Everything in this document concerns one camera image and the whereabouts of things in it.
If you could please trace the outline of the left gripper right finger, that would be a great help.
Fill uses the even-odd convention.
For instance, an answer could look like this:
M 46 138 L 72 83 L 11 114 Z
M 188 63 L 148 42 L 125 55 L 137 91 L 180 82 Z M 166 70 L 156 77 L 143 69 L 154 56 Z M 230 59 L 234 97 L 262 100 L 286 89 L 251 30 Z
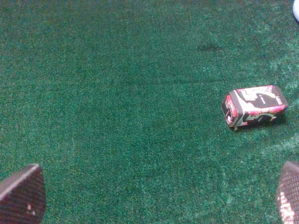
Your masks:
M 284 224 L 299 223 L 299 162 L 286 161 L 283 165 L 277 192 L 276 205 Z

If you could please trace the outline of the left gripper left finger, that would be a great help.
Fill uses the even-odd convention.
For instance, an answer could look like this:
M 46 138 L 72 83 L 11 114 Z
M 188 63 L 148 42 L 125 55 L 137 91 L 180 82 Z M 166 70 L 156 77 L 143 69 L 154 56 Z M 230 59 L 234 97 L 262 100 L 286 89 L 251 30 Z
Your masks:
M 40 224 L 45 210 L 45 183 L 39 164 L 28 164 L 0 182 L 2 224 Z

